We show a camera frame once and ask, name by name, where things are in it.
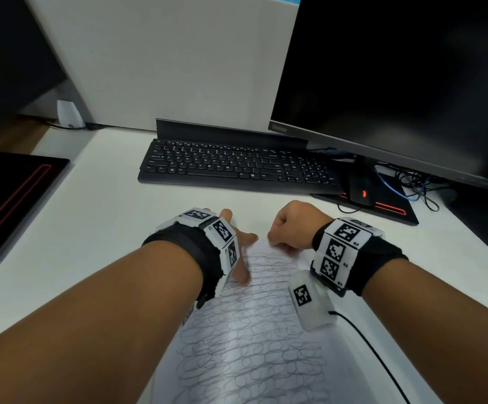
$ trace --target computer monitor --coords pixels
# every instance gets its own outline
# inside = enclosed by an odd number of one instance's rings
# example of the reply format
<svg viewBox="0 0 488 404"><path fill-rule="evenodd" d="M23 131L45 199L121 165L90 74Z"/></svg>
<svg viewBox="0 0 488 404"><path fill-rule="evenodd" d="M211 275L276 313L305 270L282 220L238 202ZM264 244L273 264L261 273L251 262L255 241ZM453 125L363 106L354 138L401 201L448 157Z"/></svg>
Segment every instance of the computer monitor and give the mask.
<svg viewBox="0 0 488 404"><path fill-rule="evenodd" d="M488 189L488 0L301 0L269 128Z"/></svg>
<svg viewBox="0 0 488 404"><path fill-rule="evenodd" d="M66 79L24 0L0 0L0 121Z"/></svg>

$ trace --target white paper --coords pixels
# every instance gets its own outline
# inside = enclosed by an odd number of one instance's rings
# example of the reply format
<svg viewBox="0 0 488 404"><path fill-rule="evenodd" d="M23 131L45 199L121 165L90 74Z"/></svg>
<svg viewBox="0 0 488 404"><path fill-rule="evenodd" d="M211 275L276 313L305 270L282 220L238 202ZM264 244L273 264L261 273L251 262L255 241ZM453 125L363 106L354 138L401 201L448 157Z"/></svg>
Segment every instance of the white paper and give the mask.
<svg viewBox="0 0 488 404"><path fill-rule="evenodd" d="M287 281L296 260L260 240L252 282L196 310L155 373L154 403L375 403L336 325L305 332Z"/></svg>

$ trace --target desk surface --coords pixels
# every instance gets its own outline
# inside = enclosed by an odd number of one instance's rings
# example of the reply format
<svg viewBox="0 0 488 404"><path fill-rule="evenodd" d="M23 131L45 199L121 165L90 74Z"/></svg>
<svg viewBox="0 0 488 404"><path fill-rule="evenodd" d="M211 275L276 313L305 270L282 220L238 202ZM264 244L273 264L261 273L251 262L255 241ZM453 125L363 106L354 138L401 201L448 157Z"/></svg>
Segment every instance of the desk surface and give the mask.
<svg viewBox="0 0 488 404"><path fill-rule="evenodd" d="M335 205L311 196L138 183L139 165L155 136L121 128L97 132L0 264L0 332L137 248L156 225L184 209L231 208L234 223L260 237L266 236L278 210L293 199L313 203L333 217L341 216ZM411 261L488 307L488 247L445 207L438 213L427 210L422 202L413 207L420 220L418 227L355 215L384 230L387 239ZM334 301L368 336L413 403L438 402L360 298L349 292ZM399 401L367 346L350 329L347 334L379 401Z"/></svg>

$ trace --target white partition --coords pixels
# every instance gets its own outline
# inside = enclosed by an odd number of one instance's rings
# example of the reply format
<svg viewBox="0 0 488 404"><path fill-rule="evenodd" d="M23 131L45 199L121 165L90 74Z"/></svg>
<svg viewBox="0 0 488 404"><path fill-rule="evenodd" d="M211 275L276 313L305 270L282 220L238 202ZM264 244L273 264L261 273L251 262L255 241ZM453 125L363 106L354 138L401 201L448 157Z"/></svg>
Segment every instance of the white partition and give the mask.
<svg viewBox="0 0 488 404"><path fill-rule="evenodd" d="M27 0L90 121L267 130L297 5L279 0ZM24 112L47 115L60 88Z"/></svg>

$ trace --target keyboard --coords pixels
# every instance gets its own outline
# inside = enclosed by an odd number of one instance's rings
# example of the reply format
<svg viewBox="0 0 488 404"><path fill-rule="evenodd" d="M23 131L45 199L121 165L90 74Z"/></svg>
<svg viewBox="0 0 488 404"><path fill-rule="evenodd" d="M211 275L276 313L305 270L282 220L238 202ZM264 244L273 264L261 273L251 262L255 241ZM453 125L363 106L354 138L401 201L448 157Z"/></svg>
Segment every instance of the keyboard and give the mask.
<svg viewBox="0 0 488 404"><path fill-rule="evenodd" d="M343 193L335 162L318 153L158 139L146 153L138 180L277 193Z"/></svg>

